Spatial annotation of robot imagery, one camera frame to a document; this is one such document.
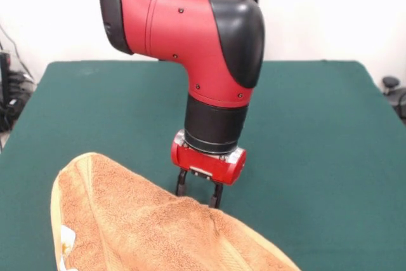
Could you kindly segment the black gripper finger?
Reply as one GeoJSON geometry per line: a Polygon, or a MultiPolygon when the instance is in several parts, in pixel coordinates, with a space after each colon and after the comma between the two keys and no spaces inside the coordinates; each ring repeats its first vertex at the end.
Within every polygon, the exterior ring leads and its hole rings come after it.
{"type": "Polygon", "coordinates": [[[214,183],[214,192],[210,198],[209,207],[219,208],[223,194],[223,184],[216,181],[213,181],[213,183],[214,183]]]}
{"type": "Polygon", "coordinates": [[[186,178],[187,178],[187,170],[181,168],[176,183],[175,194],[177,196],[184,196],[186,194],[187,189],[186,178]]]}

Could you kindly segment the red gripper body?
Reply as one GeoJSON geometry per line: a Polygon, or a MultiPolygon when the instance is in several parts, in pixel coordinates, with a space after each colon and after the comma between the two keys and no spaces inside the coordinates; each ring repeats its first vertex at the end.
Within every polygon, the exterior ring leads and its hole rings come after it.
{"type": "Polygon", "coordinates": [[[237,147],[226,155],[209,155],[173,142],[171,159],[181,169],[196,172],[214,182],[232,185],[245,166],[247,152],[237,147]]]}

